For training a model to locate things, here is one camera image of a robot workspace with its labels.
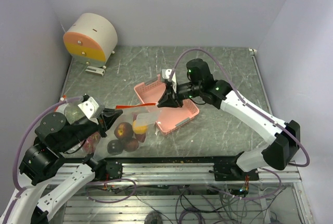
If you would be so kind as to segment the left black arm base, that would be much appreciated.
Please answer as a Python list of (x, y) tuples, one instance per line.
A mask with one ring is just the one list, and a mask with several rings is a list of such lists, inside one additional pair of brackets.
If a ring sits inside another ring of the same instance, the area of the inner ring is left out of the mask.
[(83, 164), (87, 164), (91, 168), (91, 171), (95, 173), (93, 182), (120, 179), (122, 176), (122, 165), (115, 160), (108, 161), (102, 159), (97, 161), (90, 154), (83, 159)]

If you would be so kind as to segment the small dark red plum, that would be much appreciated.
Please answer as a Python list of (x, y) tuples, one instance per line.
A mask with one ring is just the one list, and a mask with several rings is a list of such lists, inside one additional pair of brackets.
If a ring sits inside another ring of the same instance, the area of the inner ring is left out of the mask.
[(135, 138), (125, 139), (122, 141), (123, 149), (126, 152), (134, 152), (139, 148), (139, 142)]

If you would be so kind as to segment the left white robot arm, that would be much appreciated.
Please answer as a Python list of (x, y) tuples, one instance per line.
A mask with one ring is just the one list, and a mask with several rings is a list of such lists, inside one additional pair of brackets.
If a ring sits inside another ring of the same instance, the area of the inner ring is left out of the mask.
[(106, 162), (89, 154), (71, 176), (47, 195), (42, 195), (66, 162), (62, 154), (96, 132), (105, 137), (107, 130), (122, 114), (120, 109), (105, 109), (97, 117), (97, 122), (83, 117), (73, 124), (58, 112), (40, 117), (34, 144), (17, 166), (19, 172), (14, 173), (16, 189), (1, 215), (1, 223), (49, 223), (80, 188), (104, 179)]

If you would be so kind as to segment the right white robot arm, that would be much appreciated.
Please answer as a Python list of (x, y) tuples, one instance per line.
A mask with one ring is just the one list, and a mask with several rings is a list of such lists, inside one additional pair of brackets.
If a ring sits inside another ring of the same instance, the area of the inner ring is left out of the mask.
[(227, 112), (253, 129), (265, 141), (265, 145), (235, 156), (229, 174), (241, 180), (248, 172), (265, 166), (284, 170), (299, 150), (296, 140), (300, 137), (300, 125), (292, 120), (285, 122), (265, 112), (234, 90), (225, 80), (216, 80), (208, 64), (193, 59), (186, 64), (188, 82), (178, 84), (172, 69), (161, 71), (165, 90), (159, 99), (159, 108), (180, 108), (183, 101), (200, 97), (205, 103)]

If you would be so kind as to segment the magenta dragon fruit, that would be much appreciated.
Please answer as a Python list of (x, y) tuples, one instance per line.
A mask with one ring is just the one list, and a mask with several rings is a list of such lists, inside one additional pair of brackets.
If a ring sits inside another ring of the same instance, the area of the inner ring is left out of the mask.
[(135, 138), (136, 138), (139, 142), (141, 142), (141, 143), (144, 143), (144, 142), (145, 142), (145, 139), (146, 139), (146, 134), (145, 134), (145, 133), (143, 133), (143, 134), (137, 134), (137, 133), (135, 133), (134, 135), (135, 135)]

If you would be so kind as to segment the red grape bunch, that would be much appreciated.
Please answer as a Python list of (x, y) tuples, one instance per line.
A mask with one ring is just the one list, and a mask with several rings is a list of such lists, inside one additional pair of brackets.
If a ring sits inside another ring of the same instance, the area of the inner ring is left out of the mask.
[(95, 132), (94, 134), (89, 136), (83, 146), (83, 149), (85, 150), (85, 152), (88, 154), (94, 153), (100, 139), (101, 139), (101, 136), (98, 132)]

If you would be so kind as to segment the pink plastic basket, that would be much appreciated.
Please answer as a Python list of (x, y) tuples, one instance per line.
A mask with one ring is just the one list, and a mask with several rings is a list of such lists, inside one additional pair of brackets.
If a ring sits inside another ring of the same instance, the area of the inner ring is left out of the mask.
[[(160, 75), (148, 82), (142, 82), (134, 86), (134, 91), (141, 103), (157, 102), (163, 95), (165, 85), (161, 82)], [(193, 120), (200, 113), (199, 108), (191, 100), (183, 101), (181, 108), (162, 108), (156, 121), (157, 128), (166, 136), (181, 126)]]

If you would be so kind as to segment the orange fruit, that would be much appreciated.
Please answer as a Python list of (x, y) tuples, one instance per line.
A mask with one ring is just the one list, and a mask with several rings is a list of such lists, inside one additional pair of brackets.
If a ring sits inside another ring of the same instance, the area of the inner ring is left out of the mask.
[(145, 134), (148, 130), (148, 126), (140, 126), (136, 120), (133, 121), (133, 132), (138, 135)]

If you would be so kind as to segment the clear bag orange zipper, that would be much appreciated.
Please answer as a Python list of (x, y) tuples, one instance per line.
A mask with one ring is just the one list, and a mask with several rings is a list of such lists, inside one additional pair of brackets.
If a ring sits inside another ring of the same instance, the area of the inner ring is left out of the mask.
[[(64, 109), (67, 105), (70, 104), (78, 105), (79, 103), (81, 103), (81, 101), (79, 100), (69, 101), (65, 95), (60, 98), (60, 101), (63, 104), (55, 107), (54, 112), (61, 113), (63, 115), (64, 115)], [(60, 152), (65, 155), (74, 155), (74, 154), (81, 154), (83, 156), (88, 155), (88, 153), (86, 153), (85, 150), (83, 149), (83, 146), (88, 137), (94, 134), (95, 132), (98, 132), (97, 125), (91, 122), (85, 116), (72, 124), (69, 124), (67, 121), (65, 127), (61, 131), (61, 138), (59, 145)]]

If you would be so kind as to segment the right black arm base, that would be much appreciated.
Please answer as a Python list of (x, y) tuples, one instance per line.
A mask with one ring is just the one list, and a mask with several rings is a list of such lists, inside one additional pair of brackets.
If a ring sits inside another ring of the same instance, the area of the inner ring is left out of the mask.
[(259, 175), (255, 169), (244, 172), (237, 166), (236, 161), (243, 153), (244, 151), (236, 156), (218, 156), (213, 169), (209, 170), (209, 173), (214, 175), (215, 181), (245, 181), (246, 177), (250, 181), (258, 181)]

